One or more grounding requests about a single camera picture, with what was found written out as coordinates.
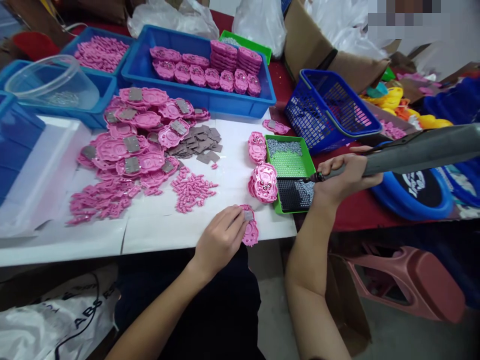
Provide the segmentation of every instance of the cardboard box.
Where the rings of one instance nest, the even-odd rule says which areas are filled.
[[[370,85],[376,87],[390,60],[338,51],[307,13],[304,3],[292,0],[285,17],[285,62],[295,81],[300,70],[318,69],[336,72],[357,94]]]
[[[350,356],[363,353],[372,342],[369,323],[345,261],[328,255],[325,301]]]

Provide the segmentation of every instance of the pink plastic stool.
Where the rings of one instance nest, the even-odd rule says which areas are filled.
[[[430,320],[452,323],[461,320],[465,296],[432,253],[402,246],[392,257],[381,257],[374,255],[375,245],[364,243],[363,247],[368,254],[345,257],[360,296]],[[372,279],[368,286],[355,265],[363,267],[365,275]],[[395,286],[399,287],[408,305],[384,297]]]

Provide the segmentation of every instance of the blue plastic tray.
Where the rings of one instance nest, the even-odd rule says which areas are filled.
[[[128,88],[130,86],[130,83],[122,77],[122,67],[124,66],[125,60],[127,59],[128,55],[129,55],[129,52],[132,48],[132,44],[135,42],[134,38],[129,37],[129,36],[124,36],[124,35],[119,35],[119,34],[116,34],[114,32],[102,30],[102,29],[99,29],[99,28],[96,28],[96,27],[88,26],[75,39],[73,39],[71,42],[69,42],[62,49],[62,51],[60,51],[60,54],[67,54],[67,55],[74,56],[75,52],[78,50],[77,45],[79,43],[84,43],[84,42],[90,41],[90,39],[93,38],[94,36],[101,36],[101,37],[105,37],[105,38],[114,38],[114,39],[117,39],[119,41],[124,42],[127,45],[130,45],[130,47],[126,51],[125,55],[123,55],[123,58],[121,59],[118,66],[116,67],[115,71],[112,72],[112,73],[105,72],[105,71],[100,71],[100,70],[95,70],[95,69],[91,69],[89,67],[83,67],[83,66],[81,68],[84,69],[84,70],[88,69],[89,71],[91,71],[94,74],[113,75],[114,77],[116,77],[116,81],[117,81],[118,87],[120,89]]]
[[[44,129],[45,123],[22,108],[15,96],[0,91],[0,205]]]
[[[259,55],[263,58],[263,65],[258,74],[261,94],[259,97],[252,97],[160,80],[153,68],[152,57],[150,56],[150,48],[155,46],[171,48],[181,54],[196,54],[207,59],[210,58],[211,53],[210,40],[206,38],[146,25],[143,27],[138,40],[132,46],[121,71],[122,76],[136,87],[165,90],[171,98],[186,99],[194,107],[207,108],[210,112],[234,114],[256,119],[262,118],[268,108],[277,102],[267,61],[261,53]]]
[[[5,89],[5,83],[13,74],[31,63],[31,61],[15,60],[6,66],[2,72],[0,72],[0,90]],[[87,68],[83,68],[83,70],[85,75],[87,75],[95,84],[100,93],[100,99],[92,109],[84,110],[75,107],[37,104],[22,104],[22,106],[29,109],[34,114],[55,115],[62,118],[79,119],[90,129],[106,128],[107,124],[104,120],[104,111],[114,94],[118,91],[117,79],[103,71],[93,71]],[[61,70],[58,67],[52,66],[52,71],[60,72]]]

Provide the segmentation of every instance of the blue bin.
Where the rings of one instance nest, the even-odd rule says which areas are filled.
[[[14,95],[0,91],[0,206],[44,129]]]
[[[135,39],[130,37],[130,36],[119,35],[119,34],[114,33],[114,32],[110,32],[110,31],[102,30],[102,29],[99,29],[99,28],[96,28],[96,27],[88,26],[74,40],[69,42],[62,49],[62,51],[60,51],[60,54],[67,54],[67,55],[75,56],[75,52],[78,50],[77,45],[79,43],[85,43],[85,42],[90,41],[90,39],[93,38],[94,36],[101,36],[101,37],[104,37],[104,38],[114,38],[114,39],[117,39],[118,41],[122,41],[123,43],[129,45],[130,47],[126,51],[125,55],[123,55],[123,58],[121,59],[120,63],[118,64],[118,66],[116,67],[114,72],[105,72],[105,71],[95,70],[95,69],[91,69],[89,67],[84,67],[84,66],[82,66],[81,68],[83,70],[88,69],[93,74],[113,75],[116,78],[116,81],[118,83],[118,87],[120,89],[130,87],[131,84],[122,77],[122,67],[124,66],[125,60],[127,59],[128,55],[129,55],[129,52],[132,48],[132,44],[135,42]]]
[[[150,48],[163,46],[177,50],[181,54],[196,54],[210,58],[210,40],[189,35],[183,32],[146,25],[143,27],[136,43],[132,46],[128,59],[121,71],[124,79],[133,86],[143,88],[159,88],[165,90],[171,98],[183,98],[196,108],[207,108],[210,112],[234,114],[250,118],[261,119],[270,106],[275,105],[272,80],[265,55],[258,74],[261,85],[259,97],[239,95],[237,93],[213,90],[207,87],[181,84],[172,81],[160,80],[152,65]]]
[[[6,66],[2,72],[0,72],[0,90],[5,89],[5,83],[13,74],[31,63],[31,61],[15,60]],[[52,66],[52,72],[61,73],[62,70],[58,67]],[[92,109],[85,110],[75,107],[27,103],[23,103],[22,106],[26,109],[29,109],[34,114],[54,115],[62,118],[79,119],[90,129],[105,129],[107,124],[104,120],[104,112],[110,103],[110,100],[118,91],[117,79],[103,71],[93,72],[93,70],[83,68],[83,72],[95,84],[95,86],[98,88],[98,92],[100,93],[100,99]]]
[[[285,115],[312,155],[382,131],[358,95],[331,71],[301,70]]]

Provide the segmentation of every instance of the human hand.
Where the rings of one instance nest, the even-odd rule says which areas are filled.
[[[370,149],[370,146],[358,146],[351,147],[350,151],[361,153]],[[353,153],[336,156],[322,162],[318,165],[317,171],[328,175],[331,170],[340,169],[343,164],[345,164],[345,171],[341,175],[315,184],[313,204],[338,206],[346,197],[360,190],[374,187],[380,184],[384,178],[382,173],[362,177],[367,167],[367,158]]]
[[[195,256],[191,260],[196,271],[210,281],[238,251],[247,224],[243,209],[237,205],[215,215],[196,244]]]

